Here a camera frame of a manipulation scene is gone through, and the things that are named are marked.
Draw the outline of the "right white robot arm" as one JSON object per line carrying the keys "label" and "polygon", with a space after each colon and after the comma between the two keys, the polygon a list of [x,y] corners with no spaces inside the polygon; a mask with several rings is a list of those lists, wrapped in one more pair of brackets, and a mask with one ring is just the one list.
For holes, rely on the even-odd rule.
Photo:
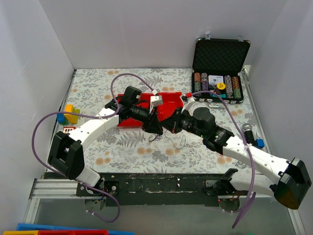
{"label": "right white robot arm", "polygon": [[251,190],[272,196],[283,206],[296,210],[312,185],[302,160],[279,158],[244,144],[238,136],[218,126],[208,108],[197,108],[192,115],[178,108],[161,125],[174,134],[185,130],[199,136],[211,151],[251,167],[250,173],[229,169],[221,179],[204,188],[208,195],[231,195],[236,191]]}

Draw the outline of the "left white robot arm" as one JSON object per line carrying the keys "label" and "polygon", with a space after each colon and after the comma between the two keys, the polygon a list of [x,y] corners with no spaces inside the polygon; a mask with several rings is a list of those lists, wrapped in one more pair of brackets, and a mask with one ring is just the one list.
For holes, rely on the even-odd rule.
{"label": "left white robot arm", "polygon": [[84,151],[102,134],[129,118],[142,122],[147,133],[161,135],[163,129],[157,118],[157,106],[163,104],[162,97],[152,91],[148,108],[139,106],[141,90],[129,86],[121,97],[116,97],[100,111],[95,119],[68,132],[55,134],[48,163],[70,180],[87,185],[94,196],[100,195],[104,184],[100,175],[85,165]]}

